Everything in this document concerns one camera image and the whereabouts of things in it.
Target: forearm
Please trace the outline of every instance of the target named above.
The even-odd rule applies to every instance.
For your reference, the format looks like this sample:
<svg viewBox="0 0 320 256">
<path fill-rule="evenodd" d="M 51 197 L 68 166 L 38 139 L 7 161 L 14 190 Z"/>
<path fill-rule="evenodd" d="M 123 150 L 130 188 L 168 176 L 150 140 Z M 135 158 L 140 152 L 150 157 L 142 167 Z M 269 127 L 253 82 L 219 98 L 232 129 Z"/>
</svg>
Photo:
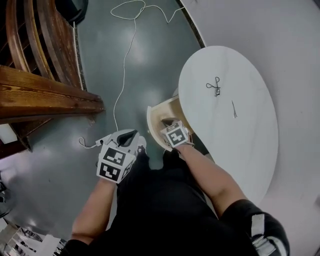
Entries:
<svg viewBox="0 0 320 256">
<path fill-rule="evenodd" d="M 225 170 L 192 146 L 181 145 L 176 149 L 180 151 L 201 189 L 210 198 L 218 216 L 221 216 L 233 202 L 246 198 Z"/>
<path fill-rule="evenodd" d="M 72 226 L 72 239 L 89 244 L 107 228 L 116 184 L 100 179 Z"/>
</svg>

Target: white round table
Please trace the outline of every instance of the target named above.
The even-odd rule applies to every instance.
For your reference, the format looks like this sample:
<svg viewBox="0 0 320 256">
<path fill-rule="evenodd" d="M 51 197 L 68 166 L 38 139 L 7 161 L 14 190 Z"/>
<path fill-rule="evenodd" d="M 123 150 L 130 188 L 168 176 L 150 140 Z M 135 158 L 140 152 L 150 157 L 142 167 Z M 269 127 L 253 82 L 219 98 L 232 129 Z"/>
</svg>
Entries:
<svg viewBox="0 0 320 256">
<path fill-rule="evenodd" d="M 218 96 L 214 87 L 207 88 L 207 83 L 216 87 L 216 77 Z M 249 200 L 259 204 L 275 170 L 278 123 L 257 69 L 233 49 L 206 47 L 185 63 L 178 90 L 187 121 L 215 163 L 235 179 Z"/>
</svg>

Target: green floor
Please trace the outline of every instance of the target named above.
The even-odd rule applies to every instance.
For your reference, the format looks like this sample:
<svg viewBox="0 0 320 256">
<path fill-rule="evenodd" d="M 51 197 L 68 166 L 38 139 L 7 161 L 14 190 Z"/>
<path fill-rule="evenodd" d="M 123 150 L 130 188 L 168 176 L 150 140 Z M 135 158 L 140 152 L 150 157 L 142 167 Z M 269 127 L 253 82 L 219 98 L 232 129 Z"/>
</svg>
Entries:
<svg viewBox="0 0 320 256">
<path fill-rule="evenodd" d="M 102 97 L 106 111 L 94 122 L 86 117 L 53 120 L 30 137 L 32 153 L 0 161 L 2 179 L 16 197 L 16 207 L 8 219 L 18 225 L 68 239 L 74 218 L 98 180 L 100 148 L 84 149 L 78 139 L 82 136 L 92 145 L 116 129 L 113 106 L 122 88 L 123 59 L 135 28 L 133 21 L 110 15 L 110 10 L 123 2 L 90 1 L 86 18 L 78 26 L 87 90 Z M 174 0 L 146 3 L 159 5 L 168 17 L 179 8 Z M 117 14 L 134 17 L 141 7 L 141 3 L 131 3 Z M 147 106 L 172 96 L 184 63 L 200 46 L 181 11 L 167 24 L 160 10 L 147 8 L 136 23 L 116 117 L 120 130 L 137 129 L 145 136 L 150 165 L 158 169 L 163 150 L 147 132 Z"/>
</svg>

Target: cord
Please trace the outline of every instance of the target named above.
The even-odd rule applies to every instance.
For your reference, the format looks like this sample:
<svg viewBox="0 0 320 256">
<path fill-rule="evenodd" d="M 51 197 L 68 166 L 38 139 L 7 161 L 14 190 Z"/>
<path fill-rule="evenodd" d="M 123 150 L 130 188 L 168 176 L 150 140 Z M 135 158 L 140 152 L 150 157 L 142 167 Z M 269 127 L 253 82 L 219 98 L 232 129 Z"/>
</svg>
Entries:
<svg viewBox="0 0 320 256">
<path fill-rule="evenodd" d="M 79 138 L 79 144 L 84 147 L 85 149 L 93 149 L 94 147 L 96 147 L 97 145 L 93 145 L 93 146 L 86 146 L 86 141 L 84 137 L 80 137 Z"/>
<path fill-rule="evenodd" d="M 126 18 L 126 17 L 121 17 L 121 16 L 118 16 L 118 15 L 115 15 L 113 14 L 113 11 L 117 8 L 119 8 L 120 6 L 123 6 L 125 4 L 128 4 L 128 3 L 132 3 L 132 2 L 142 2 L 143 3 L 143 7 L 140 9 L 139 13 L 134 17 L 134 18 Z M 113 119 L 114 119 L 114 123 L 115 123 L 115 127 L 116 127 L 116 130 L 119 131 L 118 129 L 118 123 L 117 123 L 117 119 L 116 119 L 116 106 L 117 106 L 117 103 L 118 103 L 118 100 L 120 99 L 122 93 L 124 92 L 124 89 L 125 89 L 125 81 L 126 81 L 126 58 L 131 50 L 131 46 L 134 42 L 134 39 L 135 39 L 135 35 L 137 33 L 137 23 L 136 23 L 136 19 L 141 15 L 141 13 L 146 9 L 146 8 L 149 8 L 149 7 L 157 7 L 164 15 L 165 17 L 165 20 L 166 20 L 166 23 L 169 24 L 171 22 L 171 20 L 174 18 L 175 14 L 177 11 L 180 11 L 182 9 L 184 9 L 184 7 L 180 8 L 180 9 L 177 9 L 174 11 L 171 19 L 168 21 L 167 19 L 167 16 L 165 14 L 165 12 L 157 5 L 146 5 L 146 2 L 143 1 L 143 0 L 131 0 L 131 1 L 127 1 L 127 2 L 123 2 L 122 4 L 119 4 L 118 6 L 114 7 L 110 13 L 112 16 L 116 17 L 116 18 L 119 18 L 119 19 L 122 19 L 122 20 L 128 20 L 128 21 L 134 21 L 134 34 L 133 34 L 133 37 L 132 37 L 132 40 L 131 40 L 131 43 L 130 43 L 130 46 L 129 46 L 129 50 L 127 51 L 127 53 L 125 54 L 124 56 L 124 59 L 123 59 L 123 84 L 122 84 L 122 90 L 118 96 L 118 98 L 116 99 L 115 101 L 115 104 L 114 104 L 114 107 L 113 107 Z"/>
</svg>

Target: black pants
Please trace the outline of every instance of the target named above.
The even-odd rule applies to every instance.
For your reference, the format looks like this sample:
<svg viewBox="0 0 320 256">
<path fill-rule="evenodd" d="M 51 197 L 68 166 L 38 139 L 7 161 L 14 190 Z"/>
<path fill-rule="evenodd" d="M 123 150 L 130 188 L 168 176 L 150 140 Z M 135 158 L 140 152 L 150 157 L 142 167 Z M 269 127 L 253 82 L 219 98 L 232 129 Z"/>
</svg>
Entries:
<svg viewBox="0 0 320 256">
<path fill-rule="evenodd" d="M 179 157 L 176 149 L 172 152 L 165 151 L 163 154 L 163 168 L 160 170 L 151 170 L 149 167 L 149 157 L 147 154 L 139 154 L 124 180 L 118 184 L 117 188 L 117 209 L 121 209 L 127 200 L 130 200 L 132 192 L 136 188 L 143 186 L 150 179 L 161 179 L 163 177 L 183 181 L 187 183 L 199 197 L 205 200 L 204 193 L 199 188 L 197 182 L 192 176 L 187 163 Z"/>
</svg>

